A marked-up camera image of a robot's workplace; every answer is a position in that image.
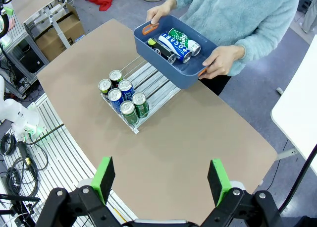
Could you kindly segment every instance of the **cardboard box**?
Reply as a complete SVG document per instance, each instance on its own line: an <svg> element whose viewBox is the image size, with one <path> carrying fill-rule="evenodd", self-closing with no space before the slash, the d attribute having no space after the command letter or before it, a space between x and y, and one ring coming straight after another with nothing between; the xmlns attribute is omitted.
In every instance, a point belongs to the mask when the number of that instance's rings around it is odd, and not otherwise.
<svg viewBox="0 0 317 227"><path fill-rule="evenodd" d="M58 20L57 23L70 45L72 45L85 35L85 31L75 8L70 5L67 5L67 7L69 13ZM66 50L65 45L53 26L50 26L42 32L35 39L35 42L50 62Z"/></svg>

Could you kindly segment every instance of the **blue and white can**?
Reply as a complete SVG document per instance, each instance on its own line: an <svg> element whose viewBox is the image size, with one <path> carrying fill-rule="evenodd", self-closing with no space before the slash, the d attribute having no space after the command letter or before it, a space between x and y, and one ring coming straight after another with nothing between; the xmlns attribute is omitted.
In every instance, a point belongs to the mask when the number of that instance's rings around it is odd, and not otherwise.
<svg viewBox="0 0 317 227"><path fill-rule="evenodd" d="M110 100L113 108L116 112L121 113L120 105L124 102L121 91L118 88L112 89L108 93L108 99Z"/></svg>
<svg viewBox="0 0 317 227"><path fill-rule="evenodd" d="M132 100L132 96L134 94L134 89L133 89L132 83L129 80L124 79L121 82L119 82L118 88L122 92L122 96L123 96L125 101Z"/></svg>
<svg viewBox="0 0 317 227"><path fill-rule="evenodd" d="M168 46L181 62L186 63L191 58L192 52L184 44L178 42L167 33L161 34L158 40Z"/></svg>

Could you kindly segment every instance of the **person's hand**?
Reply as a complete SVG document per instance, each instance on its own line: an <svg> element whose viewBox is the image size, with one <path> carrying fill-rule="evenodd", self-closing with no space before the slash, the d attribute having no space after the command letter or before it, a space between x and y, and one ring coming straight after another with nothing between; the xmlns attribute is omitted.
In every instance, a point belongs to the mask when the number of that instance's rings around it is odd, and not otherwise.
<svg viewBox="0 0 317 227"><path fill-rule="evenodd" d="M146 21L151 21L152 25L156 25L162 16L170 14L171 10L176 7L176 3L176 0L167 0L162 5L149 9Z"/></svg>
<svg viewBox="0 0 317 227"><path fill-rule="evenodd" d="M203 62L203 66L208 66L206 73L199 79L213 79L218 75L228 75L234 61L244 56L245 50L242 46L230 45L219 46Z"/></svg>

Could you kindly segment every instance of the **person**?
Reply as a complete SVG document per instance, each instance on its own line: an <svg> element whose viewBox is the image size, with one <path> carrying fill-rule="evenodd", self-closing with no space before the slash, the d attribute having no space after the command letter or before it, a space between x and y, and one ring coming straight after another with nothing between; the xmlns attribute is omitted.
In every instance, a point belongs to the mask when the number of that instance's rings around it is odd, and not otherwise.
<svg viewBox="0 0 317 227"><path fill-rule="evenodd" d="M302 29L305 33L309 33L316 26L317 26L317 0L313 0L305 14L304 22L302 24Z"/></svg>
<svg viewBox="0 0 317 227"><path fill-rule="evenodd" d="M249 61L274 50L286 33L299 0L166 0L148 10L147 21L159 23L173 9L189 5L180 18L218 47L204 61L201 81L217 95Z"/></svg>

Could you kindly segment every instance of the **soda can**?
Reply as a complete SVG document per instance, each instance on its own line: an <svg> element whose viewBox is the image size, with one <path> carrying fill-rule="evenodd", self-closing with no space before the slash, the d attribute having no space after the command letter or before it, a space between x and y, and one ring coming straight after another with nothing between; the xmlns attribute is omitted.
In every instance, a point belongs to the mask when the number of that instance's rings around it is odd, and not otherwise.
<svg viewBox="0 0 317 227"><path fill-rule="evenodd" d="M104 98L108 99L108 93L109 91L112 89L112 83L109 79L103 79L99 82L98 84L98 88L100 90L100 92L102 93L102 95L104 96Z"/></svg>
<svg viewBox="0 0 317 227"><path fill-rule="evenodd" d="M161 34L158 40L168 46L174 53L176 53L177 58L181 62L186 63L191 58L192 52L188 48L186 48L185 45L181 44L167 33Z"/></svg>
<svg viewBox="0 0 317 227"><path fill-rule="evenodd" d="M175 28L171 29L168 34L181 44L185 45L192 52L193 56L199 54L200 50L202 49L200 44L194 40L191 40L187 35L176 30Z"/></svg>
<svg viewBox="0 0 317 227"><path fill-rule="evenodd" d="M108 93L108 98L116 112L120 113L120 105L124 102L122 93L119 89L113 88Z"/></svg>
<svg viewBox="0 0 317 227"><path fill-rule="evenodd" d="M161 55L164 59L166 59L170 64L173 64L176 59L177 55L165 44L161 43L160 41L150 38L148 40L148 45L159 55Z"/></svg>
<svg viewBox="0 0 317 227"><path fill-rule="evenodd" d="M137 111L139 118L146 117L148 115L149 104L144 93L134 93L134 95L132 96L132 102L135 106L135 110Z"/></svg>
<svg viewBox="0 0 317 227"><path fill-rule="evenodd" d="M124 79L121 82L119 82L118 88L122 92L122 96L125 101L132 100L134 89L133 89L132 83L129 80Z"/></svg>
<svg viewBox="0 0 317 227"><path fill-rule="evenodd" d="M138 120L138 114L135 110L134 104L131 101L125 101L120 105L120 111L123 115L123 117L125 118L125 120L131 124L131 125L135 125Z"/></svg>
<svg viewBox="0 0 317 227"><path fill-rule="evenodd" d="M119 70L114 70L109 74L109 79L114 88L118 88L119 82L122 81L122 73Z"/></svg>

